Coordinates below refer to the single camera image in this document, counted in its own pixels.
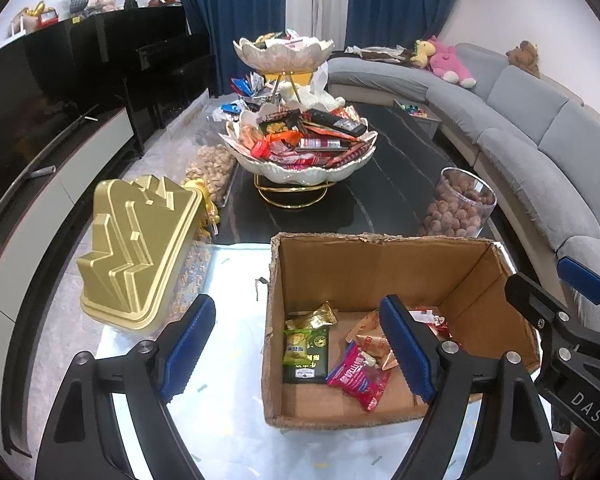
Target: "green snack package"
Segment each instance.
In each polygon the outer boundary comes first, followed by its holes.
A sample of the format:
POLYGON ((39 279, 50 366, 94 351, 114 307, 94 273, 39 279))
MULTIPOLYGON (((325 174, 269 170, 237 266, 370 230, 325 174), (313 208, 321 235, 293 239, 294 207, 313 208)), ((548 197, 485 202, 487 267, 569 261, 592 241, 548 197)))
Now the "green snack package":
POLYGON ((307 358, 309 365, 284 365, 282 368, 283 383, 324 383, 329 365, 329 327, 311 330, 308 337, 307 358))
POLYGON ((309 346, 311 330, 285 330, 286 348, 282 358, 283 365, 310 365, 306 349, 309 346))

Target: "person's hand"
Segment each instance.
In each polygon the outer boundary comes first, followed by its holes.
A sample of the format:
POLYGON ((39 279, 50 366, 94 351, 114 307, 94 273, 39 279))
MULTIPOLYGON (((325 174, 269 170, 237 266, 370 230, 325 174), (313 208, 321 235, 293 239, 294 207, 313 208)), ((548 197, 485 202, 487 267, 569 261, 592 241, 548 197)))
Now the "person's hand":
POLYGON ((592 439, 580 428, 571 431, 558 459, 561 478, 577 478, 593 455, 592 439))

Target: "blue gripper pad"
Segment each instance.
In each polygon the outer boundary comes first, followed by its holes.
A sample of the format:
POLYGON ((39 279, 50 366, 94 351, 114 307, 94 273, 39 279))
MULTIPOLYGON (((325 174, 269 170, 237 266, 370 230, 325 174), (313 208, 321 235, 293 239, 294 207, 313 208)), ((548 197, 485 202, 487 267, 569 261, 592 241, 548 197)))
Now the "blue gripper pad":
POLYGON ((571 285, 591 303, 600 305, 600 276, 573 258, 558 261, 558 277, 571 285))
POLYGON ((207 296, 165 362, 164 382, 160 388, 164 402, 170 402, 173 396, 184 391, 215 324, 216 305, 207 296))
MULTIPOLYGON (((404 309, 404 306, 401 303, 394 304, 389 296, 383 298, 380 301, 379 309, 380 326, 394 351, 409 389, 412 393, 422 397, 422 400, 427 404, 430 404, 436 397, 436 389, 432 382, 431 364, 413 333, 398 313, 399 308, 404 309)), ((435 338, 428 326, 427 330, 435 338)))

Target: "white bowl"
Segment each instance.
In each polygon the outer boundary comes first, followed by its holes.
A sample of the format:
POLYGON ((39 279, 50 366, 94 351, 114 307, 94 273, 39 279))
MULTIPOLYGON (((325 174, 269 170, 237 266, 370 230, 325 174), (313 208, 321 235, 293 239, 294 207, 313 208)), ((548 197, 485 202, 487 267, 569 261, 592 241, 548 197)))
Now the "white bowl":
MULTIPOLYGON (((251 122, 255 120, 257 114, 252 112, 243 112, 240 115, 240 120, 251 122)), ((365 118, 362 118, 363 123, 368 124, 365 118)), ((257 160, 253 158, 249 150, 238 142, 238 134, 240 133, 240 124, 228 122, 226 124, 227 135, 220 135, 224 140, 227 148, 238 159, 238 163, 249 173, 262 175, 276 184, 299 184, 301 186, 317 186, 324 182, 339 182, 344 180, 351 174, 362 168, 373 156, 376 150, 376 139, 378 133, 371 131, 366 132, 365 136, 371 142, 371 148, 360 158, 352 160, 339 168, 318 168, 315 166, 304 168, 303 170, 287 170, 279 166, 275 162, 257 160)))
POLYGON ((234 49, 238 57, 248 66, 263 74, 280 72, 313 72, 329 59, 333 50, 333 40, 319 41, 291 48, 284 44, 274 44, 260 49, 246 38, 240 38, 234 49))

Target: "gray sofa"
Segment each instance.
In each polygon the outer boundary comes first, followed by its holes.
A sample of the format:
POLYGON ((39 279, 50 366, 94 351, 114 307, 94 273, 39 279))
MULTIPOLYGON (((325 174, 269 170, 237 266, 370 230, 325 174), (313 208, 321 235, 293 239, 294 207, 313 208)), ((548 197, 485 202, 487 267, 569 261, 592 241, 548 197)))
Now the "gray sofa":
POLYGON ((600 331, 595 306, 558 279, 571 256, 600 273, 600 116, 557 82, 509 66, 501 54, 461 43, 477 85, 355 58, 329 61, 329 90, 352 102, 427 104, 442 132, 494 189, 541 285, 585 326, 600 331))

